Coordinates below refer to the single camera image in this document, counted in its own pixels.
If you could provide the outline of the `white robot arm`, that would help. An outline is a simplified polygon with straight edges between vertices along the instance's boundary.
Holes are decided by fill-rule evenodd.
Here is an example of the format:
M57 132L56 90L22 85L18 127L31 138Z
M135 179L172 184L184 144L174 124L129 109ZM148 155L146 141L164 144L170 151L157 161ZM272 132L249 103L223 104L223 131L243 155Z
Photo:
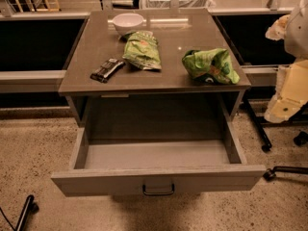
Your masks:
M290 14L277 19L266 37L283 39L285 51L295 57L293 64L278 67L275 95L264 114L266 121L281 123L308 102L308 0L301 0Z

